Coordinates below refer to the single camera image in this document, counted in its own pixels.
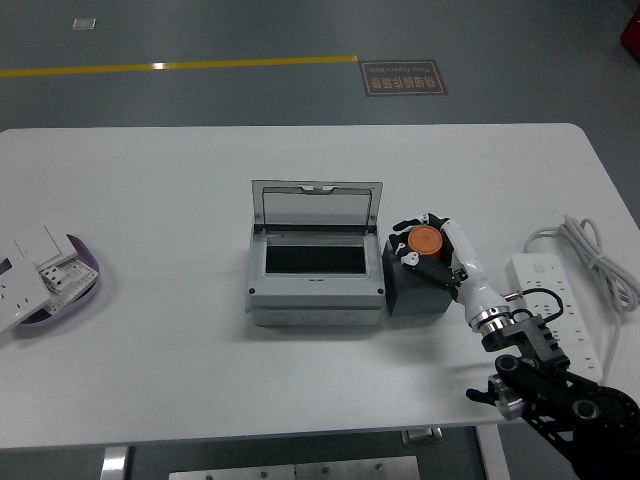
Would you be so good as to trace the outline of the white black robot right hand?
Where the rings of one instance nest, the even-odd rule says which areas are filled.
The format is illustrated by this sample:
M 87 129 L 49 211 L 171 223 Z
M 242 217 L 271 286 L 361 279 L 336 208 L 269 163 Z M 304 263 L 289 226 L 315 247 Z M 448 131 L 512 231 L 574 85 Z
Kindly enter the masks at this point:
M 442 236 L 438 259 L 410 239 L 422 227 L 432 227 Z M 474 247 L 456 221 L 432 213 L 403 220 L 392 227 L 389 242 L 406 270 L 435 283 L 464 307 L 465 320 L 473 331 L 487 335 L 512 323 L 507 301 L 489 285 Z

